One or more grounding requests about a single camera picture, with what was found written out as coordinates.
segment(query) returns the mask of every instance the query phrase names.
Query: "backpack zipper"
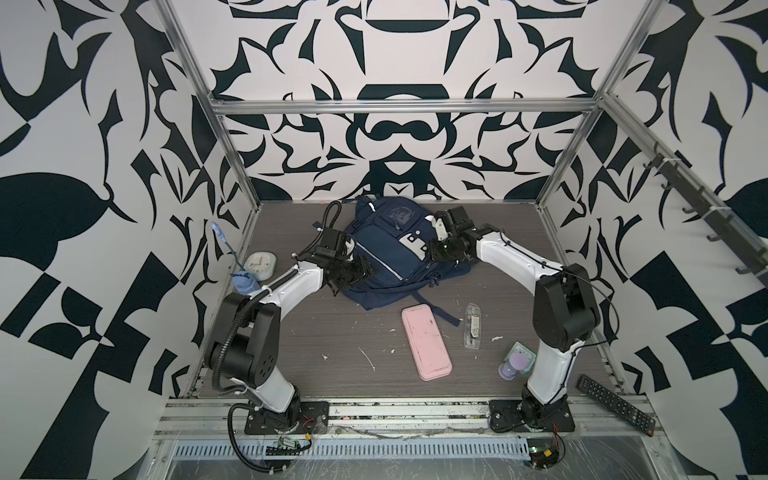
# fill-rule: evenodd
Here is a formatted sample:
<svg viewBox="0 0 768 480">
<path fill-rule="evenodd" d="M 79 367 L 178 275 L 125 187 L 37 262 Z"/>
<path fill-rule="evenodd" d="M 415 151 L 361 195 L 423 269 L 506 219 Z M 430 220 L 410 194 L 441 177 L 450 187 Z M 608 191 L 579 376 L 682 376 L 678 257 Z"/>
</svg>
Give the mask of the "backpack zipper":
<svg viewBox="0 0 768 480">
<path fill-rule="evenodd" d="M 396 277 L 397 277 L 397 280 L 400 280 L 400 281 L 402 282 L 402 277 L 401 277 L 400 275 L 398 275 L 398 273 L 397 273 L 396 271 L 394 271 L 394 270 L 392 269 L 392 267 L 390 267 L 390 266 L 389 266 L 389 265 L 387 265 L 386 263 L 382 262 L 382 261 L 381 261 L 381 259 L 379 259 L 379 258 L 378 258 L 376 255 L 374 255 L 373 253 L 370 253 L 370 252 L 368 251 L 368 249 L 367 249 L 367 248 L 365 248 L 365 247 L 364 247 L 364 246 L 363 246 L 363 245 L 362 245 L 360 242 L 357 242 L 357 246 L 358 246 L 358 247 L 360 247 L 360 248 L 362 248 L 362 251 L 364 251 L 365 253 L 369 254 L 371 257 L 375 258 L 375 259 L 376 259 L 376 261 L 377 261 L 377 262 L 379 262 L 379 263 L 381 263 L 381 264 L 384 266 L 384 268 L 386 268 L 387 270 L 389 270 L 389 272 L 390 272 L 392 275 L 396 276 Z"/>
</svg>

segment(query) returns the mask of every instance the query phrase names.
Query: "backpack pocket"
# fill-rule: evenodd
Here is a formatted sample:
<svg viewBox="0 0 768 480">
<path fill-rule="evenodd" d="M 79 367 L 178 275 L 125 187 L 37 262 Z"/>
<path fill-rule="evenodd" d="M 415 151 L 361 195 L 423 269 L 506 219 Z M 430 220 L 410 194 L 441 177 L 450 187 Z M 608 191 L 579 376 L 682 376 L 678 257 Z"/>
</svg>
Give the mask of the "backpack pocket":
<svg viewBox="0 0 768 480">
<path fill-rule="evenodd" d="M 394 286 L 406 281 L 422 265 L 413 252 L 375 225 L 363 227 L 354 238 L 358 253 L 368 257 L 376 269 L 373 278 L 383 285 Z"/>
<path fill-rule="evenodd" d="M 423 208 L 406 199 L 396 199 L 385 210 L 377 211 L 373 223 L 387 232 L 390 236 L 400 238 L 424 220 L 426 215 Z"/>
</svg>

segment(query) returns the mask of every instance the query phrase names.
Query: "metal grate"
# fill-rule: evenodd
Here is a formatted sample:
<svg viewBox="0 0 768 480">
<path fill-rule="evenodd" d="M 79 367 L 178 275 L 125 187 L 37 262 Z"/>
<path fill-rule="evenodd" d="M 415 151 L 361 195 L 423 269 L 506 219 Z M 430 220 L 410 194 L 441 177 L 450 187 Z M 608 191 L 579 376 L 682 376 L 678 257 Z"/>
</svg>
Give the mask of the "metal grate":
<svg viewBox="0 0 768 480">
<path fill-rule="evenodd" d="M 506 458 L 528 460 L 525 439 L 319 439 L 299 456 L 322 460 L 371 460 L 408 458 Z M 264 448 L 274 440 L 240 440 L 247 457 L 261 459 Z M 227 440 L 181 440 L 175 460 L 231 460 L 236 456 Z M 270 455 L 270 459 L 296 455 Z"/>
</svg>

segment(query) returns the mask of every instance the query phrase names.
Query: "white alarm clock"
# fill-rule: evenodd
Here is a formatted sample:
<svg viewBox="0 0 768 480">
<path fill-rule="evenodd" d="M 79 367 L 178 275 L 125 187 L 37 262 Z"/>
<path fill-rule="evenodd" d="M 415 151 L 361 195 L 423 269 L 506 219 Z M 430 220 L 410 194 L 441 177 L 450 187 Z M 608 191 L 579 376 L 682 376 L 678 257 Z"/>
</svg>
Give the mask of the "white alarm clock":
<svg viewBox="0 0 768 480">
<path fill-rule="evenodd" d="M 245 270 L 251 272 L 257 282 L 263 282 L 275 273 L 277 257 L 271 252 L 255 252 L 245 261 Z"/>
</svg>

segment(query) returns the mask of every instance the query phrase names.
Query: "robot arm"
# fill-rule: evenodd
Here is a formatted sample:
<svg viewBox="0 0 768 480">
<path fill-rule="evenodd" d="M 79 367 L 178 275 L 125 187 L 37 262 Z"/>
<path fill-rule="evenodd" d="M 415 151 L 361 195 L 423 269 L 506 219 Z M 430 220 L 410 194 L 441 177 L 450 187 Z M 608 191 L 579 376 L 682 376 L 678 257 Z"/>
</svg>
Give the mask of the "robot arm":
<svg viewBox="0 0 768 480">
<path fill-rule="evenodd" d="M 293 425 L 298 415 L 298 392 L 276 367 L 280 322 L 326 284 L 336 295 L 372 274 L 365 257 L 353 257 L 354 246 L 354 240 L 344 232 L 324 227 L 296 256 L 296 265 L 282 276 L 249 296 L 230 293 L 225 297 L 204 357 L 206 366 L 213 370 L 214 388 L 219 388 L 217 375 L 224 375 L 242 386 L 239 393 L 273 416 L 276 429 Z M 252 326 L 249 336 L 238 331 L 247 326 Z"/>
<path fill-rule="evenodd" d="M 476 227 L 464 207 L 438 212 L 432 220 L 438 239 L 433 260 L 477 258 L 499 268 L 534 295 L 533 325 L 539 347 L 533 373 L 523 389 L 521 416 L 541 426 L 565 406 L 566 388 L 578 350 L 599 324 L 597 301 L 580 265 L 563 266 L 510 241 L 492 225 Z"/>
</svg>

